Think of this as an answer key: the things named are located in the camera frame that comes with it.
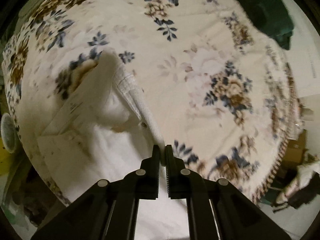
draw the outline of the floral blanket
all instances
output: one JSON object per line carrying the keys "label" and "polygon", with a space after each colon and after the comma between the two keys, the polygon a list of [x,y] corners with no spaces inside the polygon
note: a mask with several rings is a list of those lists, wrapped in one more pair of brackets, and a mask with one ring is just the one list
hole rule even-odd
{"label": "floral blanket", "polygon": [[20,140],[48,187],[70,203],[36,138],[104,48],[135,76],[175,155],[257,202],[299,117],[282,50],[236,0],[45,0],[6,45],[2,69]]}

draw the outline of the cardboard box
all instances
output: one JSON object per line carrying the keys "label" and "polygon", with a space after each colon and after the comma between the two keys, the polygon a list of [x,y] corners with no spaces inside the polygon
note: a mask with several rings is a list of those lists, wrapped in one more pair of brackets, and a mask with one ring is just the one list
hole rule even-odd
{"label": "cardboard box", "polygon": [[302,163],[306,148],[306,137],[307,130],[303,130],[297,141],[289,140],[287,152],[281,163],[283,168],[295,170]]}

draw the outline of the yellow object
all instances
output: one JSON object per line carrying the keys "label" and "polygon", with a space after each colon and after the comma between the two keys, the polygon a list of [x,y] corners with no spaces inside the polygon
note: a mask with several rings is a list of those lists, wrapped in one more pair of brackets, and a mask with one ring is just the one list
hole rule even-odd
{"label": "yellow object", "polygon": [[7,174],[14,161],[14,154],[9,153],[2,143],[0,138],[0,176]]}

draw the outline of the dark green fabric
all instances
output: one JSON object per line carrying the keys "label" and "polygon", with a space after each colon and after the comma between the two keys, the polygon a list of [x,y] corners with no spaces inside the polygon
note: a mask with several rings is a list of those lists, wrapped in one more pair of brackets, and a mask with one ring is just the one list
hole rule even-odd
{"label": "dark green fabric", "polygon": [[294,28],[282,0],[238,0],[253,25],[275,39],[283,49],[290,49]]}

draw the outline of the floral pattern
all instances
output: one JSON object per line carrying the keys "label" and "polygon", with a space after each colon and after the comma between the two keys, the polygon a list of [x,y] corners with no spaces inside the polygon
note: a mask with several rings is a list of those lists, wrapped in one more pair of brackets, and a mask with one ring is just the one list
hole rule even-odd
{"label": "floral pattern", "polygon": [[101,52],[102,50],[97,52],[97,48],[94,47],[87,56],[81,53],[77,60],[70,61],[68,69],[58,74],[55,80],[56,91],[61,95],[62,100],[68,99],[86,75],[97,66]]}
{"label": "floral pattern", "polygon": [[89,46],[95,46],[95,45],[107,45],[109,42],[105,40],[106,34],[101,34],[101,31],[98,31],[96,36],[93,36],[92,41],[89,41]]}
{"label": "floral pattern", "polygon": [[233,12],[230,17],[225,17],[224,19],[225,24],[232,32],[235,48],[239,49],[240,52],[244,54],[244,47],[247,45],[253,45],[253,38],[248,33],[248,27],[239,22],[238,16],[235,12]]}
{"label": "floral pattern", "polygon": [[271,117],[271,130],[274,139],[278,138],[279,134],[284,133],[285,123],[287,118],[283,111],[284,105],[287,104],[287,100],[284,96],[283,84],[281,81],[275,81],[271,71],[267,70],[265,76],[265,83],[268,85],[269,91],[273,97],[265,98],[265,107],[268,108]]}
{"label": "floral pattern", "polygon": [[43,21],[43,18],[51,14],[52,11],[56,11],[59,5],[65,5],[65,8],[68,10],[75,5],[82,4],[84,1],[86,0],[45,0],[39,8],[32,13],[30,26],[33,27],[34,24]]}
{"label": "floral pattern", "polygon": [[177,83],[178,82],[178,72],[180,72],[182,70],[183,66],[181,65],[181,66],[177,67],[177,60],[173,56],[170,56],[169,60],[165,59],[164,62],[165,62],[164,65],[161,64],[161,65],[157,66],[157,68],[159,70],[161,70],[160,76],[167,77],[171,74],[173,77],[173,81]]}
{"label": "floral pattern", "polygon": [[266,46],[266,54],[270,57],[273,65],[276,67],[276,70],[278,70],[278,62],[276,60],[276,53],[271,49],[269,45]]}
{"label": "floral pattern", "polygon": [[214,105],[218,100],[235,116],[237,125],[244,123],[244,111],[252,113],[251,100],[248,97],[252,90],[252,80],[243,77],[235,68],[233,62],[226,62],[225,71],[211,76],[211,90],[204,98],[204,105]]}
{"label": "floral pattern", "polygon": [[[73,25],[73,23],[74,22],[72,20],[64,20],[61,22],[61,28],[57,31],[57,34],[53,36],[51,43],[47,47],[47,51],[49,51],[55,44],[57,44],[57,46],[59,48],[64,47],[64,38],[66,36],[66,32],[64,30],[69,28],[71,25]],[[50,37],[50,36],[52,36],[52,34],[54,34],[54,32],[50,31],[47,35],[48,35],[48,37]]]}
{"label": "floral pattern", "polygon": [[176,32],[178,29],[172,26],[174,24],[172,20],[167,20],[167,8],[171,8],[172,4],[178,6],[178,0],[169,0],[169,2],[171,2],[172,4],[164,4],[162,0],[145,1],[148,1],[148,4],[145,7],[147,9],[145,15],[153,18],[154,22],[160,26],[157,31],[162,31],[162,35],[166,35],[168,41],[171,41],[172,38],[176,39],[177,35],[174,32]]}
{"label": "floral pattern", "polygon": [[10,58],[8,70],[10,71],[11,84],[16,86],[17,93],[21,98],[21,79],[23,78],[23,68],[28,56],[29,37],[23,39],[17,49]]}
{"label": "floral pattern", "polygon": [[120,59],[124,64],[130,63],[134,59],[134,53],[125,51],[119,54]]}
{"label": "floral pattern", "polygon": [[179,144],[177,140],[174,140],[173,155],[181,158],[187,166],[199,161],[199,157],[192,152],[192,147],[186,147],[184,143]]}

